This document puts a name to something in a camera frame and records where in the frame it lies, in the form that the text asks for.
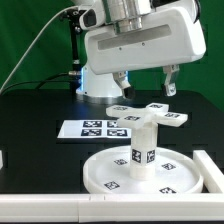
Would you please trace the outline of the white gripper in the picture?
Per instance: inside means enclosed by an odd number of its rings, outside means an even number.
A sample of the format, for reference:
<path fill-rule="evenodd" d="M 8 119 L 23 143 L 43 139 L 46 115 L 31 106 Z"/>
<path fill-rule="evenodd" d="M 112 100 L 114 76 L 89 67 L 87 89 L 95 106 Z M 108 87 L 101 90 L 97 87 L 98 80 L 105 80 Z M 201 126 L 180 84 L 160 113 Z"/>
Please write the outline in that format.
<path fill-rule="evenodd" d="M 176 94 L 179 66 L 199 60 L 206 51 L 200 21 L 193 22 L 181 4 L 161 6 L 142 18 L 142 28 L 116 34 L 112 25 L 90 30 L 85 35 L 87 62 L 95 74 L 114 73 L 113 79 L 124 99 L 135 90 L 126 72 L 163 67 L 165 95 Z"/>

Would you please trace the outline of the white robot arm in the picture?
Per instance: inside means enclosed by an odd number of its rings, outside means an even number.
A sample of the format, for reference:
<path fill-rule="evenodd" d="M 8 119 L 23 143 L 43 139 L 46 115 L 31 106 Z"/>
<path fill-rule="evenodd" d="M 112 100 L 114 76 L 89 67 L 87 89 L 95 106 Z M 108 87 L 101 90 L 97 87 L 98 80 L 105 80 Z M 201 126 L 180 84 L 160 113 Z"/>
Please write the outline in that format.
<path fill-rule="evenodd" d="M 163 90 L 176 94 L 179 66 L 206 51 L 199 0 L 73 0 L 86 32 L 87 62 L 78 97 L 112 104 L 134 97 L 130 71 L 161 67 Z"/>

